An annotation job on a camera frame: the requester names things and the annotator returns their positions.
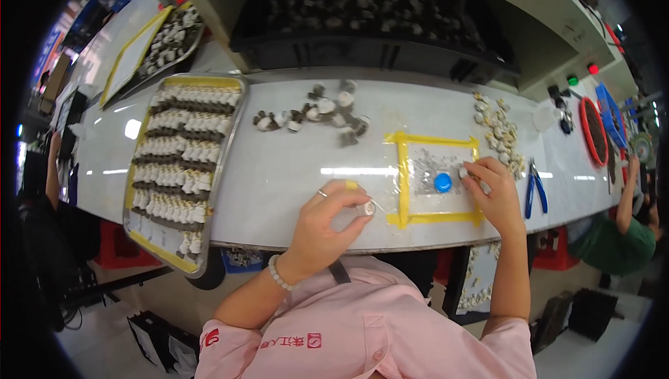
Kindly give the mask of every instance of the blue bottle cap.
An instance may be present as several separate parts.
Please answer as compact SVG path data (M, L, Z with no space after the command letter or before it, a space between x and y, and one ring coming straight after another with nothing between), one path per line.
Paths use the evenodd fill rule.
M446 173L439 173L437 177L434 178L434 188L437 189L439 193L446 193L451 190L451 176Z

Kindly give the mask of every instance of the plier handle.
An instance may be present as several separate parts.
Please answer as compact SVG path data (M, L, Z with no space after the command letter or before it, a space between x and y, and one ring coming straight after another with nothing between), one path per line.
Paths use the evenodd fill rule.
M546 191L544 191L543 183L541 183L541 178L537 172L534 157L530 158L528 180L527 198L525 200L525 219L530 219L530 216L532 215L532 199L534 198L535 181L537 184L537 190L539 191L539 198L541 199L541 210L543 210L543 213L545 214L548 213L548 200L546 199Z

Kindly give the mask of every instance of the white table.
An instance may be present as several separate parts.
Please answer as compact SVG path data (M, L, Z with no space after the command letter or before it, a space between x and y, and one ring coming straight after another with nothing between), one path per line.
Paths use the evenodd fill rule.
M78 82L104 87L123 44L157 12L157 0L131 3L137 6L121 10L82 53L74 76ZM233 68L222 48L210 42L199 50L191 71L224 73ZM253 116L261 109L301 109L314 79L325 82L329 94L336 93L334 79L340 77L358 80L354 114L371 118L371 127L360 144L340 148L337 129L321 124L305 123L298 133L287 130L262 133L252 125ZM456 85L432 76L369 69L316 69L255 74L248 78L251 86L246 110L228 158L229 165L223 172L213 244L261 249L288 247L299 207L331 177L356 179L382 206L392 207L393 195L389 192L394 189L393 177L365 174L383 173L397 166L395 146L383 144L384 133L405 130L444 138L473 136L480 140L481 157L496 156L488 149L484 128L473 121L472 91L481 91L491 99L503 97L511 105L509 120L518 124L518 151L534 157L542 176L548 214L541 213L536 196L532 217L526 221L528 231L540 231L591 215L620 200L622 175L616 177L617 186L609 194L606 168L596 167L587 152L575 98L569 105L576 130L565 136L557 126L541 134L534 130L532 111L547 105L537 105L490 87ZM589 84L581 83L576 90L594 98ZM148 86L105 111L94 106L84 114L82 124L90 129L90 135L79 141L76 151L78 207L115 223L122 222L123 195L136 131L155 89L155 84ZM516 186L524 208L526 178ZM334 223L342 226L350 218L351 215L342 215ZM497 236L487 221L479 227L462 222L415 224L399 230L389 226L378 212L350 251L453 247L486 242Z

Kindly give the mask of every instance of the white plastic cup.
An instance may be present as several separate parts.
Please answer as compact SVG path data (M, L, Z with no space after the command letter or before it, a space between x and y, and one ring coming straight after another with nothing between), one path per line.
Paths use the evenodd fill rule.
M543 107L532 114L532 122L539 132L544 132L564 117L564 111L556 107Z

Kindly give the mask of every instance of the bracelet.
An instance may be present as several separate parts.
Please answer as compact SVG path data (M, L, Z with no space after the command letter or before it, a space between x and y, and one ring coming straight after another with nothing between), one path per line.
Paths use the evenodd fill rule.
M284 282L283 279L281 279L281 277L279 276L279 273L276 273L275 264L276 264L276 261L277 261L278 258L279 258L278 254L275 254L272 257L270 257L270 264L269 264L268 267L270 268L270 273L272 274L272 277L274 278L274 280L276 280L276 283L281 285L281 287L284 288L285 290L287 290L289 292L293 291L293 290L296 290L299 287L298 285L293 285L293 286L289 285L288 283Z

